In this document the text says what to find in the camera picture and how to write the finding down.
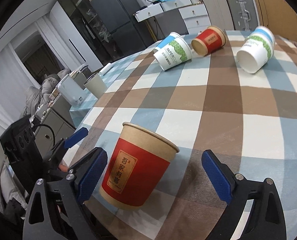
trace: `gray refrigerator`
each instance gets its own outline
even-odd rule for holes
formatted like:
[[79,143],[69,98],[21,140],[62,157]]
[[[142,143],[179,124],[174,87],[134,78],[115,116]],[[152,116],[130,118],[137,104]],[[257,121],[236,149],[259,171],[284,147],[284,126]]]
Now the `gray refrigerator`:
[[145,22],[133,16],[141,8],[137,0],[92,0],[91,5],[125,56],[154,43]]

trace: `bolt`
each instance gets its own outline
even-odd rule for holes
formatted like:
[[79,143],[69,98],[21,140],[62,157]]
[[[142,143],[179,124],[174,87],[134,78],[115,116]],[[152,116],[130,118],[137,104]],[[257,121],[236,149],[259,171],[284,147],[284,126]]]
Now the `bolt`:
[[266,179],[266,182],[269,184],[269,185],[272,185],[274,183],[274,181],[270,178],[267,178]]
[[243,180],[244,179],[244,176],[242,174],[239,174],[239,173],[235,174],[235,177],[238,180]]
[[36,184],[41,185],[43,182],[44,182],[43,179],[38,179],[38,180],[36,181]]
[[74,176],[74,174],[72,174],[72,173],[66,175],[66,179],[67,179],[67,180],[72,180],[72,179],[74,179],[74,178],[75,178],[75,176]]

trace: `white curtain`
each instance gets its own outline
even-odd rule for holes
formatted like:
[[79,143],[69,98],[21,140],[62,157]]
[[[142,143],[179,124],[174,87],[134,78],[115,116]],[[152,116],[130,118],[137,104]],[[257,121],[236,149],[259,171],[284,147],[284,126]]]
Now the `white curtain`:
[[20,118],[30,86],[40,88],[9,43],[0,52],[0,135]]
[[35,22],[42,38],[65,68],[76,70],[81,64],[63,41],[46,15]]

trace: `gold label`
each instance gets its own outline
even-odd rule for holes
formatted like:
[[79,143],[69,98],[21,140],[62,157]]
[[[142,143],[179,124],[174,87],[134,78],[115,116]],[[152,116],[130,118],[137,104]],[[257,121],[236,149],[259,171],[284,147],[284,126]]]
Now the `gold label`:
[[210,45],[218,40],[218,37],[215,34],[211,34],[205,38],[207,45]]
[[107,185],[117,193],[122,193],[132,171],[137,162],[137,158],[120,150]]

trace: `checkered tablecloth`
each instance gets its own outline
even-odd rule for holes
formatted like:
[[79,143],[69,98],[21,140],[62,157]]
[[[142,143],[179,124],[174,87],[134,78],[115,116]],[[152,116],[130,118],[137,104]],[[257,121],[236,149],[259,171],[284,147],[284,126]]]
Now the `checkered tablecloth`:
[[[112,68],[102,76],[106,86],[109,87],[116,79],[123,79],[123,75],[121,75],[121,73],[138,57],[140,53],[141,52],[135,53],[112,63]],[[87,113],[97,101],[96,96],[93,95],[88,89],[85,89],[85,92],[87,93],[86,99],[80,105],[72,106],[70,109],[70,115],[75,127],[80,125],[83,118],[87,115]]]
[[[201,165],[211,149],[234,173],[274,180],[284,209],[287,237],[297,235],[297,49],[276,38],[274,57],[256,74],[245,73],[235,55],[249,33],[227,32],[229,42],[210,56],[162,71],[151,50],[130,63],[79,127],[89,135],[66,154],[72,164],[95,146],[109,158],[132,122],[180,149],[144,204],[129,212],[108,204],[100,180],[87,206],[119,240],[205,239],[226,207]],[[184,39],[190,43],[195,35]],[[238,239],[247,203],[232,239]]]

